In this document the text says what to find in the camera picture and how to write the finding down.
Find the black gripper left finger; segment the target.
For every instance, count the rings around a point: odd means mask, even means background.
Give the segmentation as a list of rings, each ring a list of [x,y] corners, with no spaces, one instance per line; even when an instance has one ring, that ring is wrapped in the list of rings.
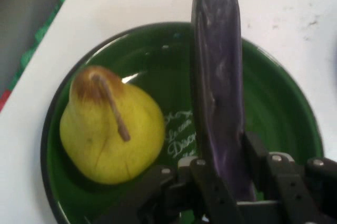
[[[243,223],[236,201],[205,160],[184,157],[178,166],[156,165],[94,223],[179,223],[191,210],[194,223]]]

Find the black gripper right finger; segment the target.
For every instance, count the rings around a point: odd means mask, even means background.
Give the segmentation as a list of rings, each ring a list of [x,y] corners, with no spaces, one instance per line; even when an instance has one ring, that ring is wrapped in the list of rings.
[[[278,208],[280,223],[336,223],[336,162],[314,157],[297,164],[287,153],[269,152],[257,134],[245,133],[248,171],[265,196],[265,209]]]

